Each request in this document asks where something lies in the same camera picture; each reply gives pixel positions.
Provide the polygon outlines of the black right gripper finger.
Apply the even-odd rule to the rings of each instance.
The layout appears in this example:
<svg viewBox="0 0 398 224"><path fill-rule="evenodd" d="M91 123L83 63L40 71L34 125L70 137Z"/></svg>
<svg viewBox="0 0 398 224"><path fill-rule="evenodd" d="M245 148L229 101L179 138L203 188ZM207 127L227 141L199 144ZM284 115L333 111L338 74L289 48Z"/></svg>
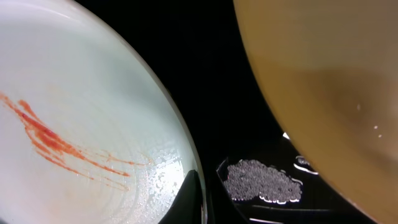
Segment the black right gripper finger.
<svg viewBox="0 0 398 224"><path fill-rule="evenodd" d="M206 222L203 202L198 172L190 170L159 224L203 224Z"/></svg>

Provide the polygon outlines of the green plate with smeared streaks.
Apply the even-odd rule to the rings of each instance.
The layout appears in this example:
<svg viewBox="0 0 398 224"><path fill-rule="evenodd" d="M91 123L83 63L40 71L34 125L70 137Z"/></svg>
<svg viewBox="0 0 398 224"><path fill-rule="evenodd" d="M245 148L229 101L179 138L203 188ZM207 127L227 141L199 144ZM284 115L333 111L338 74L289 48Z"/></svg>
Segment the green plate with smeared streaks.
<svg viewBox="0 0 398 224"><path fill-rule="evenodd" d="M1 2L2 223L159 223L190 170L207 222L192 137L140 55L75 1Z"/></svg>

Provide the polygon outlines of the yellow plate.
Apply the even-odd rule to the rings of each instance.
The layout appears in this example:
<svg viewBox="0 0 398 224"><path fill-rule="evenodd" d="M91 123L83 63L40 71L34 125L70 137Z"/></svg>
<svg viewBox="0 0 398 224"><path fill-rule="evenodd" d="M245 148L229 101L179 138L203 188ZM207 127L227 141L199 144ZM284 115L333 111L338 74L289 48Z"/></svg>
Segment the yellow plate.
<svg viewBox="0 0 398 224"><path fill-rule="evenodd" d="M397 222L397 0L241 0L256 81L295 148L378 223Z"/></svg>

